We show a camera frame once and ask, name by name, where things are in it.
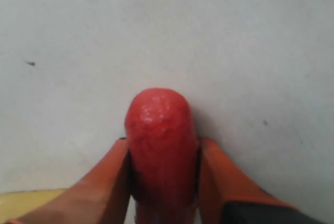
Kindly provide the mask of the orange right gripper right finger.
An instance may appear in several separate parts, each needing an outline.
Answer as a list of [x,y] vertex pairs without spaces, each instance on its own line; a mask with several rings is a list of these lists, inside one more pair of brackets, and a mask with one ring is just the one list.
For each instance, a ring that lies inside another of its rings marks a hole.
[[320,223],[249,178],[208,137],[200,140],[197,202],[202,223]]

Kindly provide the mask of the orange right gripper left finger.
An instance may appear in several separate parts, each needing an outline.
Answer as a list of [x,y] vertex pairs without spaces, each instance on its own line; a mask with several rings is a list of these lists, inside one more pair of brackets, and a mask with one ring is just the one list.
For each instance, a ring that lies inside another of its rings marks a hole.
[[118,139],[78,182],[7,223],[124,223],[130,198],[128,141]]

